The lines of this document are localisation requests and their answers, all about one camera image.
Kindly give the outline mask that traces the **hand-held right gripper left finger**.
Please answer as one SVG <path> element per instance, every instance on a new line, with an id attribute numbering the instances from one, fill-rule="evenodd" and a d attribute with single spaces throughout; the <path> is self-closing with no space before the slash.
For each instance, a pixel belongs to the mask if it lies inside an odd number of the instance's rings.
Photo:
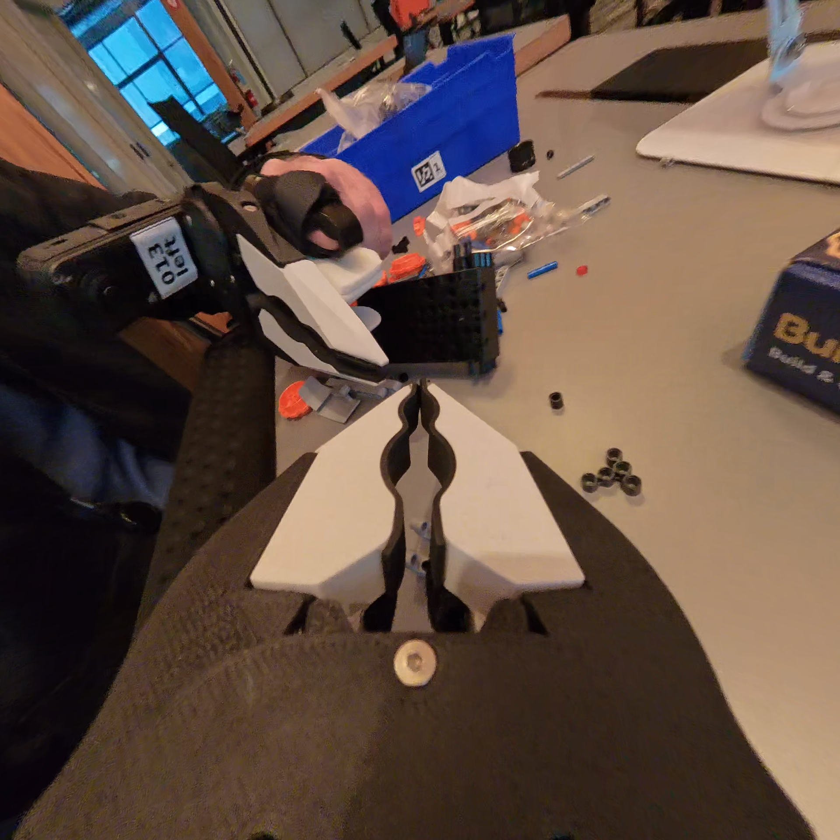
<path id="1" fill-rule="evenodd" d="M 255 589 L 396 598 L 406 559 L 396 484 L 418 414 L 418 387 L 404 386 L 318 449 L 250 575 Z"/>

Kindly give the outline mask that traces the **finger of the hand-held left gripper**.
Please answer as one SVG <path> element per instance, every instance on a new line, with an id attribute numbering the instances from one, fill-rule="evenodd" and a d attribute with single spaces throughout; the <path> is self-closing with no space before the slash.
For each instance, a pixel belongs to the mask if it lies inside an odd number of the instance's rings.
<path id="1" fill-rule="evenodd" d="M 385 368 L 329 347 L 312 327 L 286 311 L 262 308 L 257 320 L 275 352 L 300 367 L 352 382 L 382 383 Z"/>
<path id="2" fill-rule="evenodd" d="M 312 327 L 335 350 L 385 368 L 389 360 L 371 331 L 314 261 L 280 267 L 237 235 L 239 253 L 255 288 L 274 308 Z"/>

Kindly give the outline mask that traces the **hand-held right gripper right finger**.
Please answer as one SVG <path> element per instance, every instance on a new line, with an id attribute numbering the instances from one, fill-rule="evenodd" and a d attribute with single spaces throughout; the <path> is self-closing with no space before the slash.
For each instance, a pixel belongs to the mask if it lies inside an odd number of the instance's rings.
<path id="1" fill-rule="evenodd" d="M 585 575 L 518 447 L 435 384 L 421 383 L 427 464 L 439 491 L 427 583 L 460 601 L 582 586 Z"/>

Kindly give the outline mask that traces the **black perforated building block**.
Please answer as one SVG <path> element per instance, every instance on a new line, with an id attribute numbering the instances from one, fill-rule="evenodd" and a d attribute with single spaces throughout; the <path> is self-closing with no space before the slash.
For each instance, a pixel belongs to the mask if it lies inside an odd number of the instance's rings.
<path id="1" fill-rule="evenodd" d="M 500 353 L 496 273 L 470 268 L 401 280 L 368 290 L 358 300 L 380 316 L 373 338 L 390 372 L 467 369 L 494 371 Z"/>

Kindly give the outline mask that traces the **person's left forearm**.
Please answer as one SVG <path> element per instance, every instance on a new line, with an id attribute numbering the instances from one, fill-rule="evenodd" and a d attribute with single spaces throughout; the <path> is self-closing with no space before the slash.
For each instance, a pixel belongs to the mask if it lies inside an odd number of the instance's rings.
<path id="1" fill-rule="evenodd" d="M 84 228 L 91 221 L 154 198 L 100 187 L 2 161 L 2 381 L 80 400 L 82 393 L 126 390 L 131 396 L 188 403 L 191 393 L 126 343 L 93 305 L 18 274 L 27 249 Z"/>

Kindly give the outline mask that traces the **person's left hand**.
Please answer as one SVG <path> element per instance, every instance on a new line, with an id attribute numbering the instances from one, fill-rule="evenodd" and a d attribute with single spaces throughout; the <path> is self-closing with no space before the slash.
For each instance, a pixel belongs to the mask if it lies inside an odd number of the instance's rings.
<path id="1" fill-rule="evenodd" d="M 263 176 L 283 176 L 289 172 L 322 175 L 359 220 L 364 236 L 362 247 L 373 250 L 381 259 L 391 254 L 391 215 L 380 190 L 366 175 L 344 161 L 297 153 L 269 157 L 259 170 Z"/>

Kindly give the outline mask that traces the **pale grey pin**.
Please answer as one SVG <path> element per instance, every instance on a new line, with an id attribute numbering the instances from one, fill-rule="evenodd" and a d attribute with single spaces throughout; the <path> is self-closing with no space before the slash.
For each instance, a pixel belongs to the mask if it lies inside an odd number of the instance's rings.
<path id="1" fill-rule="evenodd" d="M 410 521 L 406 526 L 406 567 L 425 576 L 431 553 L 432 525 L 429 520 Z"/>

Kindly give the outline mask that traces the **cluster of black rings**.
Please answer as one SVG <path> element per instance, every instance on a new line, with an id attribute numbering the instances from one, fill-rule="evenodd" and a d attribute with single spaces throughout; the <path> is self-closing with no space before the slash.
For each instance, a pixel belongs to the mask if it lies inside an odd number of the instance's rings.
<path id="1" fill-rule="evenodd" d="M 641 497 L 644 488 L 642 478 L 618 447 L 610 447 L 605 451 L 603 465 L 594 472 L 584 473 L 580 478 L 580 486 L 585 494 L 617 488 L 630 498 Z"/>

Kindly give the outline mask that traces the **clear bag of parts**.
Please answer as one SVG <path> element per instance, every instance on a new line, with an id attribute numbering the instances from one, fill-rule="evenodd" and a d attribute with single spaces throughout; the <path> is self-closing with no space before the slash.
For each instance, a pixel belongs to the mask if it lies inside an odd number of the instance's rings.
<path id="1" fill-rule="evenodd" d="M 432 89 L 421 82 L 372 80 L 344 98 L 323 88 L 315 92 L 327 114 L 340 126 L 338 152 L 343 152 Z"/>

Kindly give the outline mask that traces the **torn clear plastic bag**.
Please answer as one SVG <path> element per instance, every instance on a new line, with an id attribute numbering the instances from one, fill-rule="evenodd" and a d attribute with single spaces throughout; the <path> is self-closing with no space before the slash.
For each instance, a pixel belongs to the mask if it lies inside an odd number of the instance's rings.
<path id="1" fill-rule="evenodd" d="M 513 175 L 495 184 L 463 176 L 448 182 L 426 218 L 427 252 L 437 268 L 451 268 L 455 248 L 488 253 L 496 265 L 511 265 L 530 247 L 583 225 L 610 206 L 600 194 L 578 206 L 561 206 L 538 191 L 540 172 Z"/>

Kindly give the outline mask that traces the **blue plastic bin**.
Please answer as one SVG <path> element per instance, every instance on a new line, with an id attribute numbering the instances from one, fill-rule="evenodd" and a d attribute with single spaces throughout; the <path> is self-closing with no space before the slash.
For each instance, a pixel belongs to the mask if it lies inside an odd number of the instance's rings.
<path id="1" fill-rule="evenodd" d="M 445 60 L 427 62 L 409 76 L 429 87 L 420 99 L 362 139 L 339 150 L 335 127 L 301 148 L 336 158 L 366 175 L 380 190 L 393 221 L 441 193 L 519 143 L 518 90 L 513 34 L 448 48 Z"/>

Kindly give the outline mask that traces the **blue robot kit box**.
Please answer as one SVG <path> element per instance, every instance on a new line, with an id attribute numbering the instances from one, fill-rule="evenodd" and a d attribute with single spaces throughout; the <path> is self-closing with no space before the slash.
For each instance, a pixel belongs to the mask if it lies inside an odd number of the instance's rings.
<path id="1" fill-rule="evenodd" d="M 778 275 L 742 360 L 786 391 L 839 414 L 839 232 Z"/>

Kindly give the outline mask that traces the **white stand base board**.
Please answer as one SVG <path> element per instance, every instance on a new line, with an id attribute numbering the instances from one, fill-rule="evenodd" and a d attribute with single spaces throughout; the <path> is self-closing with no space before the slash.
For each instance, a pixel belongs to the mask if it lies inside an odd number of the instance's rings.
<path id="1" fill-rule="evenodd" d="M 770 82 L 769 61 L 745 71 L 644 136 L 646 159 L 839 183 L 839 43 L 807 45 Z"/>

